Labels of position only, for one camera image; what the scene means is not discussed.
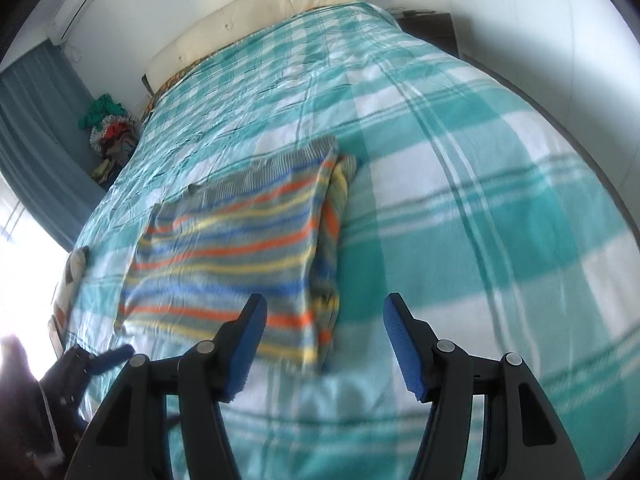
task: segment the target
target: blue-gray curtain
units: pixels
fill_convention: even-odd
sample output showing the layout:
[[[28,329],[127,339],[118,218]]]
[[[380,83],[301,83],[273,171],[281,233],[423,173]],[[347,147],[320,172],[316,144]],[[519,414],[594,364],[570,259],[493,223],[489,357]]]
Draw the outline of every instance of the blue-gray curtain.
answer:
[[[104,191],[100,158],[78,129],[91,94],[50,41],[0,73],[0,172],[27,211],[71,250]]]

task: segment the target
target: green cloth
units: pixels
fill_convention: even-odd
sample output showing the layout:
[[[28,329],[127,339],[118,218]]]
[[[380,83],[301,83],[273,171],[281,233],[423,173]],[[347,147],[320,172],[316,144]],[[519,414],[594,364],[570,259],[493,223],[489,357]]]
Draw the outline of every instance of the green cloth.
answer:
[[[91,103],[87,114],[78,121],[78,128],[81,130],[93,128],[107,115],[126,115],[126,113],[127,111],[120,103],[114,103],[109,94],[104,94]]]

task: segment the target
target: silver screw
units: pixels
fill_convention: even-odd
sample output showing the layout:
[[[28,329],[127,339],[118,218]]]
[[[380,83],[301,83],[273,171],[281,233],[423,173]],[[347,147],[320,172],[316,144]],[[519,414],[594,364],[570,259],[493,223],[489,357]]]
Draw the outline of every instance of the silver screw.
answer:
[[[520,357],[518,354],[514,354],[513,352],[509,352],[506,359],[507,362],[513,366],[520,366],[522,364],[522,357]]]
[[[135,354],[129,359],[129,364],[134,368],[142,366],[146,362],[146,356],[144,354]]]
[[[196,346],[196,350],[200,354],[210,354],[215,347],[213,341],[200,341]]]
[[[448,339],[440,339],[440,341],[436,343],[436,347],[441,352],[446,352],[447,354],[449,352],[453,352],[456,349],[456,346]]]

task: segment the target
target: pile of clothes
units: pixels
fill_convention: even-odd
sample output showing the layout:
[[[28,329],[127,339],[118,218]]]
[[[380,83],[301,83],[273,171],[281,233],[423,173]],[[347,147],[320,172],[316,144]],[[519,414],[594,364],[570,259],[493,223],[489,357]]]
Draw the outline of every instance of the pile of clothes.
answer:
[[[109,187],[138,145],[138,120],[105,94],[91,104],[87,115],[78,121],[78,127],[91,128],[89,143],[103,158],[92,173],[92,179],[103,187]]]

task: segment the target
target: bed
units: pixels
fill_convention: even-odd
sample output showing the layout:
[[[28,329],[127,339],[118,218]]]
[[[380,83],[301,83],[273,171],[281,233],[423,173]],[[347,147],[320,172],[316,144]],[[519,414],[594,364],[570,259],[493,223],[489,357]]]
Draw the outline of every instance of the bed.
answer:
[[[187,31],[151,64],[154,91],[180,74],[79,237],[90,256],[66,344],[98,352],[130,342],[158,359],[211,336],[114,329],[152,207],[333,134],[360,165],[340,234],[333,348],[317,377],[253,364],[223,407],[242,478],[408,478],[429,407],[405,389],[386,337],[390,292],[469,354],[521,354],[587,478],[605,477],[640,430],[640,253],[609,193],[531,106],[383,10],[357,0],[303,7],[239,38],[206,33],[202,48]],[[207,27],[228,24],[221,10]],[[92,382],[85,416],[116,375]],[[465,478],[475,477],[481,435],[475,399]],[[171,445],[183,478],[178,431]]]

